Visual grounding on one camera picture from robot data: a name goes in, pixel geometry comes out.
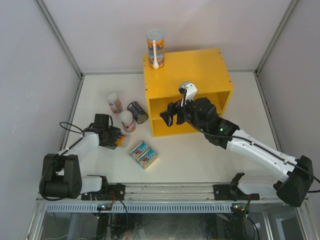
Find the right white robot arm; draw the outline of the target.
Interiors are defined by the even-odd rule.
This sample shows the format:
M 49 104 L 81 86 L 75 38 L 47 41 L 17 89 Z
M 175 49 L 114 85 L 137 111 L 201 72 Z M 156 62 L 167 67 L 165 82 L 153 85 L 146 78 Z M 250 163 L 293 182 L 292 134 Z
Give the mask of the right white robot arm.
M 275 194 L 292 207 L 302 205 L 314 181 L 313 163 L 308 157 L 296 158 L 262 144 L 235 123 L 220 117 L 206 97 L 171 102 L 159 115 L 168 127 L 177 116 L 177 125 L 187 122 L 211 144 L 250 158 L 272 172 L 272 177 L 236 174 L 229 184 L 234 199 Z

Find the blue luncheon meat tin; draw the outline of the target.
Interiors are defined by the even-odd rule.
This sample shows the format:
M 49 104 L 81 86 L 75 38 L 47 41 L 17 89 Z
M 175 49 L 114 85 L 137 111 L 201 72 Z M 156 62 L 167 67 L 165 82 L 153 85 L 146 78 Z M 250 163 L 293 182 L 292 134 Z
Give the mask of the blue luncheon meat tin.
M 130 151 L 129 155 L 137 161 L 149 148 L 150 147 L 147 143 L 141 141 L 133 150 Z
M 137 160 L 137 163 L 145 170 L 147 169 L 158 157 L 158 154 L 152 149 L 148 148 Z

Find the yellow can with white spoon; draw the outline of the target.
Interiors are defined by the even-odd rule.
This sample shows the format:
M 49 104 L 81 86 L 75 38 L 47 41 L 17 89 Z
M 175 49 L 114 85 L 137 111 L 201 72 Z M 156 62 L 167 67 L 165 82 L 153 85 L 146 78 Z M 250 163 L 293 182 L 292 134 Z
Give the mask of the yellow can with white spoon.
M 131 141 L 131 136 L 128 134 L 120 133 L 115 140 L 115 145 L 120 148 L 126 148 Z

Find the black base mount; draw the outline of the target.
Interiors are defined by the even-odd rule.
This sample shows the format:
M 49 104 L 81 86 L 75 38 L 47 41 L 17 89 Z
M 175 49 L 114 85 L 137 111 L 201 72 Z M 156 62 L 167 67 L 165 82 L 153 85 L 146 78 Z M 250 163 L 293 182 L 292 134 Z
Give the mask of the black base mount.
M 83 201 L 112 201 L 125 198 L 126 186 L 124 184 L 115 183 L 103 186 L 97 192 L 87 192 L 81 195 Z
M 214 184 L 213 194 L 216 201 L 233 201 L 231 189 L 228 184 Z

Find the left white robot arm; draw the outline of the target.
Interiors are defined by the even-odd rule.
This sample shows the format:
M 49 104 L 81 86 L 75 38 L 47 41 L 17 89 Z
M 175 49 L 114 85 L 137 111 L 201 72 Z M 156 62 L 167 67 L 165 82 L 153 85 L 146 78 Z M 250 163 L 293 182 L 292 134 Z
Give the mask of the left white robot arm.
M 76 199 L 85 193 L 92 193 L 98 200 L 109 196 L 110 188 L 106 176 L 82 176 L 80 163 L 98 147 L 114 150 L 116 141 L 122 134 L 114 126 L 108 114 L 97 113 L 94 121 L 86 128 L 62 121 L 63 129 L 79 134 L 79 138 L 57 153 L 48 153 L 43 158 L 42 173 L 39 181 L 39 194 L 47 201 Z

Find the white porridge can red label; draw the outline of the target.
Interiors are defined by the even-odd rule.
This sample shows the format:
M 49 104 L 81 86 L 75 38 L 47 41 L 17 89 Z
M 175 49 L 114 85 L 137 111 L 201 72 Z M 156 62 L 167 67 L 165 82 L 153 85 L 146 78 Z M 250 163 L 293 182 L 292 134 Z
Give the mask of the white porridge can red label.
M 124 130 L 127 133 L 132 133 L 136 130 L 136 124 L 133 118 L 133 114 L 130 111 L 122 111 L 119 114 L 119 119 L 122 122 Z

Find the white porridge can upright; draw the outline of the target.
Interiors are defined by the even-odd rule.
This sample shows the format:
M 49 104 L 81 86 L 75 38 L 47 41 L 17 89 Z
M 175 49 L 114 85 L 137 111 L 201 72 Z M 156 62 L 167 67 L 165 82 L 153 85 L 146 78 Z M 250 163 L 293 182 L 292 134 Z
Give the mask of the white porridge can upright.
M 122 112 L 123 107 L 120 101 L 120 98 L 116 92 L 111 92 L 107 95 L 107 102 L 114 114 L 119 114 Z

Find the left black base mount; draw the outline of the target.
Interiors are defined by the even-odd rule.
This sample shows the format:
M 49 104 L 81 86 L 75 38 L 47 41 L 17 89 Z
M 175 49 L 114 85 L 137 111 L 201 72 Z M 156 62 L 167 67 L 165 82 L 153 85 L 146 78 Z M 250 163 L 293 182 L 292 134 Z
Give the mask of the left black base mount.
M 81 195 L 83 201 L 112 201 L 125 198 L 126 186 L 124 184 L 115 183 L 103 186 L 97 192 L 87 192 Z

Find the aluminium frame rail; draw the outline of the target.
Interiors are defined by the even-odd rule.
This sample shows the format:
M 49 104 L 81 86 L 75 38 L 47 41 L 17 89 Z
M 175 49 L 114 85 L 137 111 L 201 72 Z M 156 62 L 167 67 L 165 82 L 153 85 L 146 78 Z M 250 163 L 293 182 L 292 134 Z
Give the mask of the aluminium frame rail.
M 103 184 L 103 187 L 115 183 Z M 232 200 L 215 200 L 213 185 L 225 182 L 198 182 L 198 183 L 121 183 L 125 185 L 124 202 L 128 203 L 178 203 L 178 202 L 232 202 Z M 98 192 L 85 189 L 85 193 Z M 76 198 L 66 198 L 65 202 L 80 201 L 81 195 Z

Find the dark blue tin can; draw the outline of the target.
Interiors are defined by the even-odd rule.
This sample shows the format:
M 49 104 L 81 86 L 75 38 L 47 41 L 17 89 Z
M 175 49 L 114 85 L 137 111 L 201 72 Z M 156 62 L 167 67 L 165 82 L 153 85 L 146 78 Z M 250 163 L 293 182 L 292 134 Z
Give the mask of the dark blue tin can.
M 132 113 L 134 120 L 138 124 L 145 123 L 149 118 L 149 115 L 147 114 L 147 112 L 142 108 L 142 106 L 137 101 L 133 101 L 129 103 L 127 106 L 127 110 Z

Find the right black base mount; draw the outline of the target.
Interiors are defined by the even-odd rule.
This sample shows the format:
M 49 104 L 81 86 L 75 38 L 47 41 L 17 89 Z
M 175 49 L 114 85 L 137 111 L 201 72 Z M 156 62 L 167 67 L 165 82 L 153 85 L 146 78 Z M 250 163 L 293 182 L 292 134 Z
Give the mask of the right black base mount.
M 233 201 L 231 189 L 228 184 L 214 184 L 213 194 L 216 201 Z

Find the orange can with spoon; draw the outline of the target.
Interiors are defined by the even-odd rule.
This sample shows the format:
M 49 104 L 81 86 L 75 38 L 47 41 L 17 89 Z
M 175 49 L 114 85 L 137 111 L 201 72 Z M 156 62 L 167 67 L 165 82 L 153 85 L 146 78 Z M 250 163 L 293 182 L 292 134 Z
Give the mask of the orange can with spoon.
M 149 64 L 158 70 L 165 65 L 165 34 L 160 29 L 151 29 L 146 33 L 146 40 Z

